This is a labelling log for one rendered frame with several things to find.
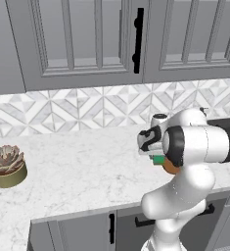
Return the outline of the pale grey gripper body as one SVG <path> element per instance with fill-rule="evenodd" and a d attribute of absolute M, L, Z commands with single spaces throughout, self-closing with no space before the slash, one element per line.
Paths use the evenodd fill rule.
<path fill-rule="evenodd" d="M 140 155 L 147 155 L 147 156 L 162 156 L 163 150 L 159 146 L 150 146 L 148 150 L 143 150 L 142 148 L 139 148 L 138 153 Z"/>

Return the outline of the green sponge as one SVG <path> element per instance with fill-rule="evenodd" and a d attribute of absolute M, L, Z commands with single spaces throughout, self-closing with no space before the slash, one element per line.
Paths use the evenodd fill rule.
<path fill-rule="evenodd" d="M 154 165 L 163 165 L 165 162 L 164 155 L 155 155 L 153 156 L 153 164 Z"/>

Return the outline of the brown round cutting board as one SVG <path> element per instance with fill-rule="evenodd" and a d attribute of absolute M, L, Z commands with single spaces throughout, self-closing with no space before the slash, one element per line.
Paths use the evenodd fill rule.
<path fill-rule="evenodd" d="M 164 163 L 162 166 L 164 170 L 171 175 L 176 175 L 180 171 L 180 168 L 175 167 L 167 158 L 164 158 Z"/>

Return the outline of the black hob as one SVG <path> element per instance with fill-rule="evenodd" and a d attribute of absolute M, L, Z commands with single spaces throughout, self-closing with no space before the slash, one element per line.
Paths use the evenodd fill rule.
<path fill-rule="evenodd" d="M 220 127 L 230 128 L 230 118 L 208 120 L 207 123 L 210 126 L 220 126 Z"/>

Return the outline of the succulent plant in olive pot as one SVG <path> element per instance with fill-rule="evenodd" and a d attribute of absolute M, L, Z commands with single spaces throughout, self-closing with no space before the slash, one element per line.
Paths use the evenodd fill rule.
<path fill-rule="evenodd" d="M 15 145 L 0 147 L 0 188 L 10 188 L 20 184 L 27 176 L 24 155 Z"/>

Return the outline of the grey wall cupboard door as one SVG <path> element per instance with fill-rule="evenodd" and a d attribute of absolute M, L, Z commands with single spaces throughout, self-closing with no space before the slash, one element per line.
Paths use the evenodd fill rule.
<path fill-rule="evenodd" d="M 140 83 L 137 9 L 146 0 L 6 0 L 27 91 Z"/>
<path fill-rule="evenodd" d="M 230 0 L 150 0 L 147 82 L 230 78 Z"/>

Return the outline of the grey wall cupboard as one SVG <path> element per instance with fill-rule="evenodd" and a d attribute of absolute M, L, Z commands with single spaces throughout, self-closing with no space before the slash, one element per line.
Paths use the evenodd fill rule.
<path fill-rule="evenodd" d="M 0 94 L 24 92 L 6 1 L 0 0 Z"/>

